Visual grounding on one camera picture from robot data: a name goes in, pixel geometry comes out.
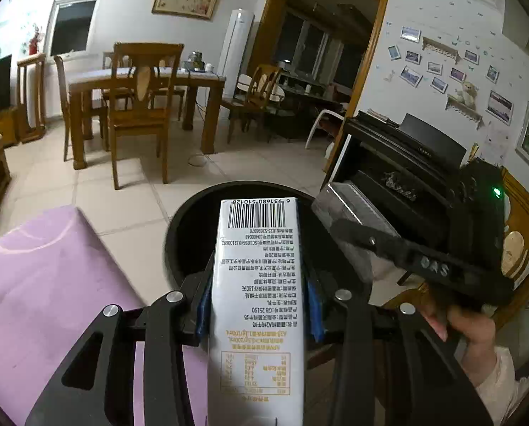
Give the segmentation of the person right hand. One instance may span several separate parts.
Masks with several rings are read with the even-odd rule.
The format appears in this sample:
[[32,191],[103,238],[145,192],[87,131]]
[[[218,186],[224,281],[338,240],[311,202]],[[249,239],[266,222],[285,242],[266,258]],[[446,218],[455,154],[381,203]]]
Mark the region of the person right hand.
[[466,311],[458,306],[450,306],[444,314],[445,318],[442,318],[442,313],[432,300],[422,303],[418,310],[444,342],[448,337],[447,326],[464,336],[467,348],[461,366],[475,388],[481,385],[497,364],[494,321],[481,313]]

